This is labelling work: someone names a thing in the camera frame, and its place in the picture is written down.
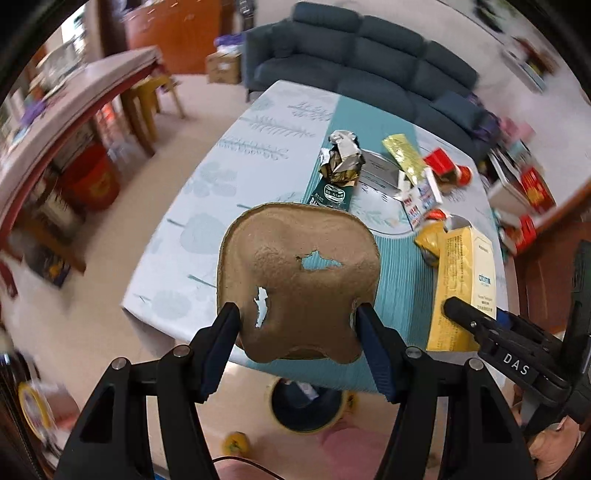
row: yellow box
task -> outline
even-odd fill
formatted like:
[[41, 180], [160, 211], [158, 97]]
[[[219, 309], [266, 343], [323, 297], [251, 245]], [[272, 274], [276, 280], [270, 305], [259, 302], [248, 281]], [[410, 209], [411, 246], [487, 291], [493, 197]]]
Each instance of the yellow box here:
[[478, 350], [472, 334], [443, 314], [443, 303], [458, 297], [496, 318], [495, 261], [492, 242], [474, 227], [441, 236], [439, 272], [427, 350]]

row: red bucket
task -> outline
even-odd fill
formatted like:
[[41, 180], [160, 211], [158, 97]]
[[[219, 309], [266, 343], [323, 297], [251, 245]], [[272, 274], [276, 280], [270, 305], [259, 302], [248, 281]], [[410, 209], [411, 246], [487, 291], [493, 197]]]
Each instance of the red bucket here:
[[93, 143], [60, 177], [59, 185], [89, 210], [105, 210], [119, 194], [115, 166], [105, 148]]

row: yellow snack package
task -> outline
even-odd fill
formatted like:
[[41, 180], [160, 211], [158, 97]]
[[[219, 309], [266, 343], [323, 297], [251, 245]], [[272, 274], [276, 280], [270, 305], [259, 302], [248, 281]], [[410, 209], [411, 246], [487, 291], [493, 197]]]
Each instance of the yellow snack package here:
[[382, 144], [390, 152], [390, 155], [393, 156], [398, 165], [400, 165], [400, 168], [407, 175], [411, 183], [415, 186], [418, 185], [423, 179], [423, 170], [427, 164], [421, 155], [418, 154], [412, 143], [408, 141], [406, 135], [390, 135], [382, 140]]
[[419, 248], [431, 254], [429, 258], [433, 260], [427, 261], [427, 263], [432, 267], [436, 267], [439, 264], [439, 241], [445, 233], [444, 223], [443, 221], [427, 223], [414, 238], [414, 242]]
[[450, 297], [458, 297], [496, 318], [492, 243], [474, 227], [467, 226], [442, 234], [439, 247], [437, 290], [427, 350], [477, 351], [478, 344], [472, 335], [443, 314], [443, 303]]

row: wooden cabinet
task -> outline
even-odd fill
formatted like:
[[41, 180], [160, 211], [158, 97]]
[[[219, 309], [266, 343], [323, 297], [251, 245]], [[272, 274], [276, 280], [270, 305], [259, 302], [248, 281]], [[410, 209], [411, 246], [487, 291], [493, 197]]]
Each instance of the wooden cabinet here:
[[172, 73], [204, 73], [213, 41], [232, 32], [233, 2], [163, 0], [124, 17], [129, 48], [159, 46]]
[[551, 333], [566, 328], [574, 255], [581, 240], [591, 241], [591, 199], [515, 258], [521, 314]]

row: gray sofa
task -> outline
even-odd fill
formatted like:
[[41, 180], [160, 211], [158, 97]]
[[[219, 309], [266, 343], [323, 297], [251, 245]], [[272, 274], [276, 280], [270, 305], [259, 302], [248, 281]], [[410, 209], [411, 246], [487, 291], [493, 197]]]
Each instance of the gray sofa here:
[[475, 161], [496, 139], [474, 133], [486, 114], [465, 98], [477, 72], [439, 43], [377, 17], [299, 2], [290, 19], [245, 33], [242, 61], [247, 98], [277, 80], [330, 90], [423, 127]]

